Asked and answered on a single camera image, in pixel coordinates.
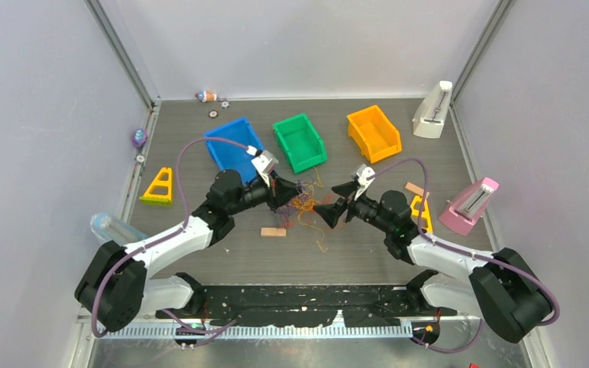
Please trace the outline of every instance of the blue bin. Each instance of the blue bin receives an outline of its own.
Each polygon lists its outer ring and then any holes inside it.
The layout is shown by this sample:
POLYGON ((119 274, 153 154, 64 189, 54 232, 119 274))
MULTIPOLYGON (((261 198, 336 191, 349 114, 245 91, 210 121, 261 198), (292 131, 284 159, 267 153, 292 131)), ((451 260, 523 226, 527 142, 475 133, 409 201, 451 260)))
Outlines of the blue bin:
MULTIPOLYGON (((204 133, 204 136, 219 136, 248 146, 254 146, 259 150, 265 149, 246 117, 241 117, 229 124, 210 130, 204 133)), ((256 177, 256 170, 251 161, 252 157, 243 149, 223 142, 206 142, 206 148, 221 170, 233 169, 239 172, 243 183, 247 183, 256 177)))

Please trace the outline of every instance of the robotic arm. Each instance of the robotic arm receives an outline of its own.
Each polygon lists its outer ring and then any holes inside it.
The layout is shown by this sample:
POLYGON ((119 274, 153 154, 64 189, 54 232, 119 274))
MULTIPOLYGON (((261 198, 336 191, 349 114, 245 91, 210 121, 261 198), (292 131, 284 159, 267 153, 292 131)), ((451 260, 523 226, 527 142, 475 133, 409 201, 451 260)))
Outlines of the robotic arm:
POLYGON ((519 342, 552 312, 549 299, 535 283, 483 260, 493 258, 535 278, 516 251, 477 251, 432 234, 420 234, 403 193, 389 190, 380 201, 367 197, 374 176, 369 166, 360 166, 352 181, 331 188, 340 196, 334 204, 316 205, 314 210, 331 228, 345 212, 345 222, 358 218, 371 224, 385 233, 384 244, 393 257, 437 270, 425 271, 407 285, 416 292, 413 303, 448 307, 483 318, 494 332, 511 343, 519 342))
POLYGON ((255 152, 252 164, 258 176, 244 186, 238 172, 219 172, 186 228, 180 223, 136 243, 121 246, 109 241, 101 245, 75 291, 75 298, 92 313, 106 273, 123 257, 143 249, 117 269, 100 297, 98 320, 107 330, 116 332, 136 315, 164 308, 197 312, 204 302, 203 294, 198 295, 202 287, 188 274, 151 277, 181 257, 222 240, 234 228, 233 215, 263 203, 274 210, 299 194, 296 184, 274 171, 278 161, 270 152, 250 150, 255 152), (156 245, 146 249, 149 244, 156 245))

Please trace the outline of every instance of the white wall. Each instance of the white wall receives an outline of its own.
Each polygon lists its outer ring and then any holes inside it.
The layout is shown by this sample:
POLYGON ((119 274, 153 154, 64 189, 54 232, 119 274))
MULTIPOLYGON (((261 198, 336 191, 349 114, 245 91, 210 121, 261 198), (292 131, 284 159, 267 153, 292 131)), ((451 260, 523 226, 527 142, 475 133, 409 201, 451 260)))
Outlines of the white wall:
POLYGON ((81 0, 0 0, 0 367, 62 366, 146 108, 81 0))
POLYGON ((164 100, 418 97, 454 81, 497 0, 106 0, 164 100))
POLYGON ((555 366, 589 366, 589 2, 516 2, 458 111, 498 235, 563 307, 555 366))

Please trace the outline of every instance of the white metronome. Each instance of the white metronome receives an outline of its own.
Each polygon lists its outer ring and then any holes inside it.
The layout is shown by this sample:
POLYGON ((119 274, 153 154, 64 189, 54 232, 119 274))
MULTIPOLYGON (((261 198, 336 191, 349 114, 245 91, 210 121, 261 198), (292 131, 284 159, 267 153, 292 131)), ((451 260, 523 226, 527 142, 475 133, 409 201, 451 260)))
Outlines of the white metronome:
POLYGON ((412 132, 423 138, 439 138, 446 122, 450 97, 452 96, 452 82, 442 80, 419 106, 412 119, 412 132))

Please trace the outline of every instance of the storage bin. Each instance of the storage bin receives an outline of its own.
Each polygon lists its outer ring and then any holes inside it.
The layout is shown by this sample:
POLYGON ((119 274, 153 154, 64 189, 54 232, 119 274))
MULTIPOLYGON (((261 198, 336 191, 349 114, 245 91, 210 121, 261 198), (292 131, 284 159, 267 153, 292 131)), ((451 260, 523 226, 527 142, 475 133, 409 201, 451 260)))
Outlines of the storage bin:
POLYGON ((403 150, 398 129, 387 119, 378 105, 347 115, 349 136, 360 147, 370 163, 395 155, 403 150))
POLYGON ((295 174, 327 160, 324 141, 305 113, 275 123, 273 127, 276 142, 295 174))
MULTIPOLYGON (((246 117, 241 117, 231 123, 210 130, 204 133, 204 136, 219 136, 248 146, 254 146, 259 150, 265 149, 246 117)), ((223 142, 206 142, 206 148, 221 170, 233 169, 239 172, 243 183, 247 183, 256 177, 256 170, 251 161, 252 157, 242 148, 223 142)))

